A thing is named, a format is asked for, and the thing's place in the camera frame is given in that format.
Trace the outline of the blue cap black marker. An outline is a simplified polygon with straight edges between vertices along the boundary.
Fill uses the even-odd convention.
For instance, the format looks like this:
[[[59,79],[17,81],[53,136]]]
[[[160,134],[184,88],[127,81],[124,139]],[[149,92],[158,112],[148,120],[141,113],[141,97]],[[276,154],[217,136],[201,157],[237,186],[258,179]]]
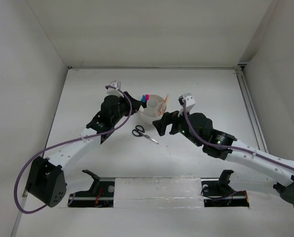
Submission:
[[[142,101],[143,103],[145,103],[145,102],[146,102],[146,95],[143,95],[143,96],[142,96],[142,99],[141,99],[141,101]]]

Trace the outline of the black handled scissors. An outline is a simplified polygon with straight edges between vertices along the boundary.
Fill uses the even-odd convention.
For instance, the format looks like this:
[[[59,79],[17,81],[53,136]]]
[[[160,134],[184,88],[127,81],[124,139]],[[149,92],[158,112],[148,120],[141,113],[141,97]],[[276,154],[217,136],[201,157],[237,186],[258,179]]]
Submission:
[[[155,139],[146,134],[145,129],[141,125],[136,125],[135,128],[132,130],[132,134],[135,137],[144,137],[157,145],[159,144]]]

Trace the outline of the pink pen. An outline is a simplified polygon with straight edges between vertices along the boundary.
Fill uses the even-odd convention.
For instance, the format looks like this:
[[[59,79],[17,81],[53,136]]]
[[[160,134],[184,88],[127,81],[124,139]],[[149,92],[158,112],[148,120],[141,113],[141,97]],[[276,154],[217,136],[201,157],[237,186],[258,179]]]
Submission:
[[[158,116],[161,116],[161,115],[163,115],[163,114],[164,114],[164,112],[165,112],[165,110],[162,108],[162,106],[161,106],[161,107],[160,107],[160,109],[159,109]]]

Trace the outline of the yellow highlighter pen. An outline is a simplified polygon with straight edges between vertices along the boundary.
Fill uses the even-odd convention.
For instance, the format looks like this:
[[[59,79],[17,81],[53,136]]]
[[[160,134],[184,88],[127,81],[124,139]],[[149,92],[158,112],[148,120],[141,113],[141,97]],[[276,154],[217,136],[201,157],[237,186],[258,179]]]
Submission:
[[[166,109],[166,106],[167,106],[167,102],[168,102],[168,100],[169,100],[169,94],[166,95],[165,100],[164,100],[164,102],[163,102],[163,106],[162,106],[162,108],[163,108],[164,110]]]

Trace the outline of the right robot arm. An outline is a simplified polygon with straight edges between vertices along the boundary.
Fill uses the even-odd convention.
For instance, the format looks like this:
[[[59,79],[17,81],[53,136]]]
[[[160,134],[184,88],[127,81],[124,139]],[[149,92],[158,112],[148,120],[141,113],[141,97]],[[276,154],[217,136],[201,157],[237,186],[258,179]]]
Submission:
[[[182,134],[210,157],[233,162],[254,170],[243,174],[223,170],[218,181],[203,189],[204,196],[213,200],[225,199],[240,191],[255,191],[279,196],[294,205],[294,161],[273,156],[253,148],[233,135],[216,130],[213,122],[202,113],[180,115],[178,111],[166,112],[153,123],[160,136],[167,126],[170,134]]]

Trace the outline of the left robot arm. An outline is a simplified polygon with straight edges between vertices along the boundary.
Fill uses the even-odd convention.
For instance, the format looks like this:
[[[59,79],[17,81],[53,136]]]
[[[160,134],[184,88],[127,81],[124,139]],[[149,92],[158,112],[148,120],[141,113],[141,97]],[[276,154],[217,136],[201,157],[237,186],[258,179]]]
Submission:
[[[118,122],[136,113],[143,103],[125,96],[108,95],[100,111],[95,114],[74,142],[47,158],[38,156],[31,164],[26,190],[49,207],[55,207],[66,194],[64,170],[77,163],[92,149],[100,146],[115,131]]]

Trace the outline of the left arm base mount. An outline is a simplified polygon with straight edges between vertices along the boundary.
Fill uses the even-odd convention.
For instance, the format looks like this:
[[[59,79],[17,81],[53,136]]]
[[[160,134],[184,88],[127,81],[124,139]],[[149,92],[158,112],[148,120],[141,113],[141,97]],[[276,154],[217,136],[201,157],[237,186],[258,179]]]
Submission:
[[[93,182],[88,190],[69,195],[67,206],[70,208],[113,208],[115,178],[100,178],[90,170],[83,170]]]

